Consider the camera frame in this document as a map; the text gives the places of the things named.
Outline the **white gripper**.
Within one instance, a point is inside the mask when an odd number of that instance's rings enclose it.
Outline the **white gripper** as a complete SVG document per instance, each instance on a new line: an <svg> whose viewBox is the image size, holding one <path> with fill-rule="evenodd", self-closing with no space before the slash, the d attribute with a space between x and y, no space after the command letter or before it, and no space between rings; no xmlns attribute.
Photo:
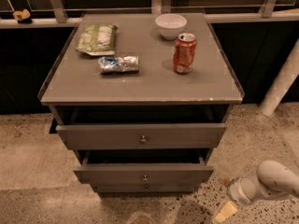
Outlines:
<svg viewBox="0 0 299 224"><path fill-rule="evenodd" d="M213 224L221 224L237 212L237 206L245 207L263 197L264 185L257 175L247 175L235 179L220 178L219 182L227 187L227 196L231 201L223 202L212 218Z"/></svg>

